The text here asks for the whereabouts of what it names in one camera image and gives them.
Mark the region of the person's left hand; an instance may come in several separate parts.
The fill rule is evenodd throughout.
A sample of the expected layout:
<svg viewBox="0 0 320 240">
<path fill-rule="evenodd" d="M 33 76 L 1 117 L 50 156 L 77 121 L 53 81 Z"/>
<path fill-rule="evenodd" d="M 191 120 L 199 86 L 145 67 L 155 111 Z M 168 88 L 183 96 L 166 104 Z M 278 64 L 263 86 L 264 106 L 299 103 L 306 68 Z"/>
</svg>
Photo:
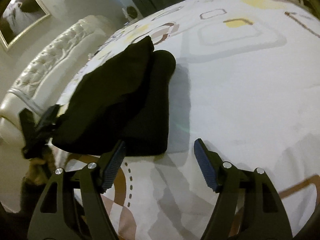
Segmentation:
<svg viewBox="0 0 320 240">
<path fill-rule="evenodd" d="M 36 186 L 46 184 L 49 180 L 49 175 L 46 175 L 44 168 L 48 168 L 49 174 L 55 171 L 55 159 L 52 153 L 45 153 L 42 159 L 30 159 L 29 170 L 25 175 L 27 183 Z"/>
</svg>

